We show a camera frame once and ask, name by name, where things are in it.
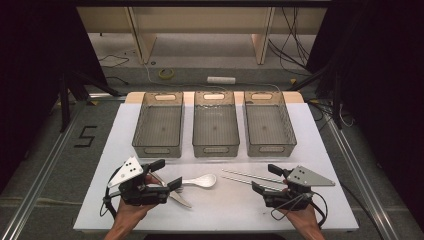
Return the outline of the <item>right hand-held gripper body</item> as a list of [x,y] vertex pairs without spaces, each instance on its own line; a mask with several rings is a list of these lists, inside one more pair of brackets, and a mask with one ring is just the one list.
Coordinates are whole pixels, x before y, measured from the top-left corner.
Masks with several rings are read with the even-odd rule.
[[334,181],[303,166],[297,166],[292,170],[282,170],[287,189],[279,192],[265,190],[263,198],[267,207],[284,210],[303,210],[312,201],[314,195],[313,187],[331,187],[335,185]]

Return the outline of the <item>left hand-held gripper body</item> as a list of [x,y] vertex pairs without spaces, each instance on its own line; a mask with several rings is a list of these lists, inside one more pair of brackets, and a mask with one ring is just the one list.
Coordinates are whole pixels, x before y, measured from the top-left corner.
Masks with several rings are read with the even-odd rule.
[[133,206],[166,203],[169,188],[151,187],[146,181],[147,175],[151,173],[150,164],[141,165],[134,156],[128,158],[112,174],[107,184],[107,200],[120,196],[126,204]]

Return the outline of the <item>person's right hand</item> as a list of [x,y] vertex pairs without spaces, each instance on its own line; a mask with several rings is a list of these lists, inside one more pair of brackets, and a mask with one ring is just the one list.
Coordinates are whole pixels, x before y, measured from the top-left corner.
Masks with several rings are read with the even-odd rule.
[[299,234],[300,232],[309,231],[321,232],[317,223],[315,210],[311,205],[308,205],[305,209],[299,211],[288,211],[280,209],[280,212],[283,213],[289,219],[289,221],[299,232]]

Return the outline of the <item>person's left hand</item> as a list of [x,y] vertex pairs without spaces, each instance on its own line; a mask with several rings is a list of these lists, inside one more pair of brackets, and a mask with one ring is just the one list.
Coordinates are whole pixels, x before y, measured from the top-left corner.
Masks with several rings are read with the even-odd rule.
[[133,206],[126,204],[124,200],[121,199],[113,226],[119,229],[132,230],[154,207],[156,207],[156,204]]

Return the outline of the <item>black metal stand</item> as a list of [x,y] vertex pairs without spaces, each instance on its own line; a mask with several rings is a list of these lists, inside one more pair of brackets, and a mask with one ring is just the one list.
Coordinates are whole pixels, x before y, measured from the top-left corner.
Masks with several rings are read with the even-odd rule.
[[336,126],[341,129],[341,80],[340,74],[331,64],[327,64],[322,69],[308,76],[300,83],[296,83],[289,88],[289,91],[297,91],[319,81],[315,90],[317,97],[329,97],[332,100],[331,116]]
[[86,84],[94,85],[96,88],[110,94],[111,96],[121,96],[121,93],[117,90],[114,90],[106,83],[102,83],[85,73],[71,71],[63,74],[59,79],[59,96],[62,113],[61,132],[64,132],[68,128],[71,121],[68,93],[72,93],[77,101],[87,101],[89,99],[89,93],[85,88]]

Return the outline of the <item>light wooden desk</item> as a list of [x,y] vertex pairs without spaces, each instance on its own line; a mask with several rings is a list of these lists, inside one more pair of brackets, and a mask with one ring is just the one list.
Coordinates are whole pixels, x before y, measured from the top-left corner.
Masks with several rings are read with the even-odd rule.
[[287,34],[316,35],[327,11],[310,7],[79,7],[89,33],[130,33],[141,63],[146,63],[159,33],[248,34],[259,65],[268,39]]

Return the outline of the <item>white power strip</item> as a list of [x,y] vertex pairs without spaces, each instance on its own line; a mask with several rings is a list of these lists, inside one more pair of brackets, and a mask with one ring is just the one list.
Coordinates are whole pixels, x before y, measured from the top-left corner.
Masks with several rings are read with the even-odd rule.
[[224,85],[233,85],[236,83],[236,78],[234,77],[217,77],[217,76],[208,76],[207,83],[209,84],[224,84]]

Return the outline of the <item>aluminium floor rail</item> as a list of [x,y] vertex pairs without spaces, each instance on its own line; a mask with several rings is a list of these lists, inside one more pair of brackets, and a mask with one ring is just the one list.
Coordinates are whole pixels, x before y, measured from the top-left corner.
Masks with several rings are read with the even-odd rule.
[[71,114],[70,122],[67,127],[59,134],[52,150],[45,160],[41,170],[32,183],[25,197],[20,201],[17,210],[9,221],[5,232],[0,235],[0,240],[17,240],[22,232],[35,204],[43,191],[56,163],[62,155],[62,152],[75,128],[76,122],[81,112],[85,109],[86,103],[79,101]]
[[382,239],[399,240],[399,236],[396,233],[391,220],[389,219],[389,215],[384,209],[365,172],[360,166],[360,163],[358,162],[358,159],[354,154],[346,136],[337,127],[333,120],[328,121],[328,126],[343,154],[349,170],[361,192],[364,202],[368,207],[368,212],[371,215],[371,219],[374,221],[377,229],[381,233]]

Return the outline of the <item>grey translucent plastic bin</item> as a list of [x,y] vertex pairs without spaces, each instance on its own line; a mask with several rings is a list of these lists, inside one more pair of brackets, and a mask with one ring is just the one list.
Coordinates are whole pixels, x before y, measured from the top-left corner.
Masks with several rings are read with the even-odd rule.
[[289,157],[297,139],[280,91],[245,91],[243,104],[247,155]]
[[238,155],[240,138],[232,91],[194,94],[192,145],[196,158]]
[[182,154],[182,92],[146,92],[132,146],[140,158],[179,158]]

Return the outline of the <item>yellow tape roll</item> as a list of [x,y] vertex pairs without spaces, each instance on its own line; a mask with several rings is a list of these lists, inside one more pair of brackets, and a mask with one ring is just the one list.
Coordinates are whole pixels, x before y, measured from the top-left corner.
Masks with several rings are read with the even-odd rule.
[[158,76],[162,80],[170,80],[174,77],[174,75],[175,75],[175,72],[173,69],[164,68],[158,72]]

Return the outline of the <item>white plastic spoon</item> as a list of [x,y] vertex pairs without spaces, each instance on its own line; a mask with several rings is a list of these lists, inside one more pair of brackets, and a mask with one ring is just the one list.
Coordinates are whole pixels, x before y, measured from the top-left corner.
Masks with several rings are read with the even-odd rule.
[[194,179],[184,179],[183,185],[195,185],[202,188],[211,188],[216,184],[217,178],[214,174],[205,174]]

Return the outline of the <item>black curtain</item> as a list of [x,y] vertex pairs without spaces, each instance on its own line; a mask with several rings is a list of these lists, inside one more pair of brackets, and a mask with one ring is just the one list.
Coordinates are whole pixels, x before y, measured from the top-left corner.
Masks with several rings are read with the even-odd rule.
[[424,231],[424,0],[330,0],[307,68],[327,64]]
[[49,0],[0,0],[0,193],[56,102],[61,78],[106,84],[77,8]]

